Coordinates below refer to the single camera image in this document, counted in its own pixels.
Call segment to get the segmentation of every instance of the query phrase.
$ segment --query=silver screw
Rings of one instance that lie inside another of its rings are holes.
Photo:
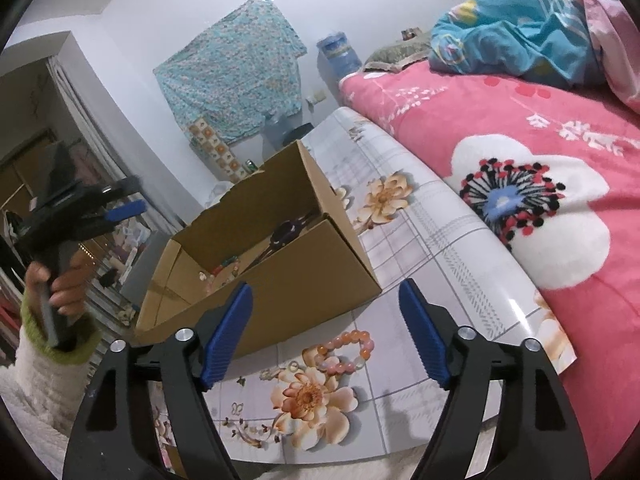
[[[175,338],[178,341],[188,341],[193,337],[193,330],[191,328],[181,328],[178,332],[175,333]]]
[[[118,352],[122,352],[126,347],[127,344],[122,339],[116,339],[116,341],[111,343],[111,345],[109,346],[109,350],[111,350],[112,352],[116,352],[117,354]]]
[[[526,346],[527,349],[531,350],[532,352],[538,352],[542,348],[542,345],[540,344],[540,341],[538,341],[537,339],[533,339],[533,338],[529,338],[529,339],[525,340],[524,341],[524,346]]]
[[[476,331],[473,328],[471,328],[470,326],[461,326],[458,329],[458,335],[462,339],[466,339],[467,341],[471,341],[473,338],[476,337]]]

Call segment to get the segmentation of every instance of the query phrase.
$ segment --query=green cuff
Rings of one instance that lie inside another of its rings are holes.
[[[20,314],[22,316],[22,326],[24,327],[27,338],[29,338],[33,347],[40,354],[44,355],[44,357],[49,358],[57,364],[84,364],[94,353],[95,348],[98,346],[98,343],[102,338],[91,317],[88,314],[84,314],[84,316],[74,323],[74,331],[78,338],[76,348],[71,352],[62,352],[47,345],[47,340],[45,339],[44,334],[40,330],[38,323],[31,314],[31,310],[27,306],[26,294],[22,300]]]

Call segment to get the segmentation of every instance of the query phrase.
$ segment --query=cardboard box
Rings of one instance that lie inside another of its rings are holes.
[[[241,272],[284,221],[318,210],[318,219],[286,247],[210,296],[200,281],[240,257]],[[136,336],[163,341],[222,306],[239,280],[251,285],[254,312],[236,356],[258,351],[340,316],[381,291],[364,248],[326,177],[299,141],[236,184],[213,208],[172,238],[146,293]]]

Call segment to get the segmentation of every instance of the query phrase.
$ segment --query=curtain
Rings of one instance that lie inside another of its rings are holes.
[[[108,176],[113,180],[119,180],[130,175],[130,172],[127,171],[124,164],[118,160],[117,153],[114,152],[104,134],[100,131],[97,123],[92,118],[90,110],[85,107],[82,99],[74,90],[73,85],[66,78],[65,71],[56,57],[49,58],[47,67],[51,79],[68,108],[69,113],[71,113],[71,116],[78,125],[83,139],[102,164]],[[142,214],[142,218],[151,230],[175,234],[184,227],[182,220],[171,212],[168,206],[152,202],[144,193],[132,195],[132,198],[143,198],[147,202],[147,211]]]

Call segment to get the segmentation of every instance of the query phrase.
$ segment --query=finger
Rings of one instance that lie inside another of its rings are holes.
[[[84,314],[84,303],[82,301],[76,301],[62,306],[58,309],[58,312],[63,316],[79,316]]]
[[[47,283],[51,273],[43,264],[32,262],[27,269],[24,283],[27,288],[35,288],[39,283]]]
[[[76,286],[74,288],[68,288],[67,290],[56,292],[49,300],[49,303],[53,306],[67,306],[68,304],[75,303],[76,301],[84,301],[83,286]]]
[[[81,269],[82,267],[93,267],[94,261],[87,253],[83,250],[78,250],[71,257],[71,261],[69,262],[69,267],[72,269]]]
[[[84,285],[91,278],[93,273],[94,270],[88,266],[68,270],[62,276],[59,276],[54,280],[51,284],[51,291],[58,292],[59,290],[66,290],[68,288]]]

